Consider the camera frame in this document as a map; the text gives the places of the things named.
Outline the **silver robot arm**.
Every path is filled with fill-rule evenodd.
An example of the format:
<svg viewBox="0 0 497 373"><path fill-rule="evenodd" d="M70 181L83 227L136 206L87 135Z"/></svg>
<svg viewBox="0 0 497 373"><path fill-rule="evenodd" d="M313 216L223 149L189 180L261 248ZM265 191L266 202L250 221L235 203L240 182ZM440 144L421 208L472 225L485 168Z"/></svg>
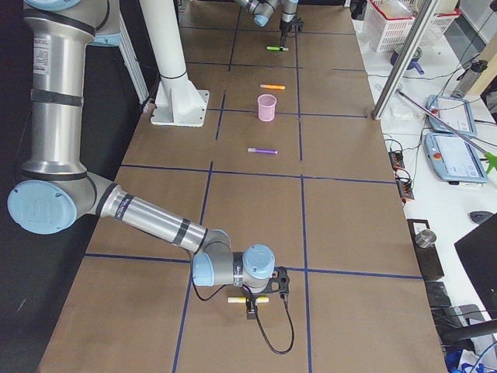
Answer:
<svg viewBox="0 0 497 373"><path fill-rule="evenodd" d="M289 33L292 30L300 32L303 27L302 20L297 16L298 0L235 0L235 2L243 8L247 13L253 15L254 23L259 27L264 27L273 13L282 7L282 15L280 19L280 44L277 48L278 51L286 51L286 42Z"/></svg>
<svg viewBox="0 0 497 373"><path fill-rule="evenodd" d="M23 18L34 35L32 151L8 197L12 219L48 235L86 214L113 218L190 252L195 285L240 287L247 306L257 309L258 298L273 293L280 278L270 248L232 252L225 232L135 197L81 163L85 52L93 43L120 41L119 2L27 1Z"/></svg>

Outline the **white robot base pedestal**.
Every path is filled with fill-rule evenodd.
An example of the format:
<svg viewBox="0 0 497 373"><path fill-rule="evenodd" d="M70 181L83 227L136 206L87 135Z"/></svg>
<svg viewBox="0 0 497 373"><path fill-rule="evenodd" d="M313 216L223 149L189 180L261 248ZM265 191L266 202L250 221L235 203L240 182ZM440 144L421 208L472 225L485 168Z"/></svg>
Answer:
<svg viewBox="0 0 497 373"><path fill-rule="evenodd" d="M140 6L161 79L151 122L201 127L210 93L189 80L174 3L142 0Z"/></svg>

